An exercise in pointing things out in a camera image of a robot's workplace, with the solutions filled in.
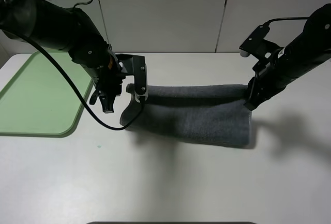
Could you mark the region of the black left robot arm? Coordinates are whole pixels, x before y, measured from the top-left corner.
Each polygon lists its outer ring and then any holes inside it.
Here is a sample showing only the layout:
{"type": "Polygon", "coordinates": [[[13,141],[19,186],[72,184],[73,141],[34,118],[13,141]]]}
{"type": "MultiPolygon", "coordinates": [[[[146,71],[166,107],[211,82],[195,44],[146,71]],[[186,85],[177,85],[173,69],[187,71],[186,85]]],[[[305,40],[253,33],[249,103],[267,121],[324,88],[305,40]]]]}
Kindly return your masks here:
{"type": "Polygon", "coordinates": [[[91,77],[104,113],[112,113],[123,80],[111,45],[79,7],[63,8],[53,0],[1,0],[1,29],[13,40],[25,36],[43,48],[67,52],[91,77]]]}

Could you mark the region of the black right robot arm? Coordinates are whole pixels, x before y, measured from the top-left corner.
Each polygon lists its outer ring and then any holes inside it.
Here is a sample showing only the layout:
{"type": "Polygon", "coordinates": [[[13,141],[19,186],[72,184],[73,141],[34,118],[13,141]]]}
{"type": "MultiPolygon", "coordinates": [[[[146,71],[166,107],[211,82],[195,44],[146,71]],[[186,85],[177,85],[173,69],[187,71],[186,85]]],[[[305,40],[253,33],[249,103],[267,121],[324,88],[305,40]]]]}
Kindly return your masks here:
{"type": "MultiPolygon", "coordinates": [[[[265,39],[274,20],[265,22],[249,35],[239,49],[242,57],[252,55],[258,59],[252,68],[254,77],[231,99],[242,100],[248,110],[254,110],[330,59],[330,4],[303,20],[306,22],[303,31],[285,47],[265,39]]],[[[134,77],[138,100],[147,97],[144,57],[112,54],[109,45],[100,39],[93,39],[84,49],[75,59],[81,60],[81,65],[86,67],[94,82],[95,92],[90,104],[100,99],[103,111],[112,113],[114,100],[121,94],[121,84],[126,76],[134,77]]]]}

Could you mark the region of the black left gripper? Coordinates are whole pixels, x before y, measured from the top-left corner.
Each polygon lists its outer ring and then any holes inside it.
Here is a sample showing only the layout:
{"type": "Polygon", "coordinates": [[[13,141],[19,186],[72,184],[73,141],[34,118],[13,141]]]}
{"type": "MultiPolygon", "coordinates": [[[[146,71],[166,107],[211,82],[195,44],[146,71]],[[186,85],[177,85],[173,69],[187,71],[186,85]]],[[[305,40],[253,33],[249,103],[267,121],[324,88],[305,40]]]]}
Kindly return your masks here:
{"type": "Polygon", "coordinates": [[[89,43],[82,54],[83,68],[95,87],[89,104],[94,105],[99,98],[103,113],[113,113],[114,101],[121,95],[123,83],[117,60],[111,55],[107,43],[89,43]]]}

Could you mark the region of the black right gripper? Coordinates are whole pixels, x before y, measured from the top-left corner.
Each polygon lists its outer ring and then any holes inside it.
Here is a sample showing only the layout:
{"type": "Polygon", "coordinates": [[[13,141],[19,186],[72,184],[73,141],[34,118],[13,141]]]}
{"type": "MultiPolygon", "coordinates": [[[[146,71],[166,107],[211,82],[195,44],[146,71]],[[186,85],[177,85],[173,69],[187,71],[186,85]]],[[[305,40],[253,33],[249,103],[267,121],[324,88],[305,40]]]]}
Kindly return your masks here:
{"type": "Polygon", "coordinates": [[[286,58],[265,58],[253,66],[255,75],[249,81],[244,94],[244,106],[248,110],[255,110],[262,102],[286,88],[284,77],[286,63],[286,58]]]}

